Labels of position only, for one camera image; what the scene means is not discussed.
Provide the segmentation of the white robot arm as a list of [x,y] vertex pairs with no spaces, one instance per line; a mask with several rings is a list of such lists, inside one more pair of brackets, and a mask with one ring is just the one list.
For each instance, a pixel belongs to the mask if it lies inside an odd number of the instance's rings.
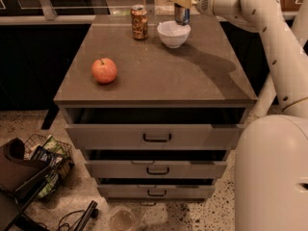
[[221,16],[263,43],[279,115],[252,121],[235,159],[235,231],[308,231],[308,64],[279,0],[171,0]]

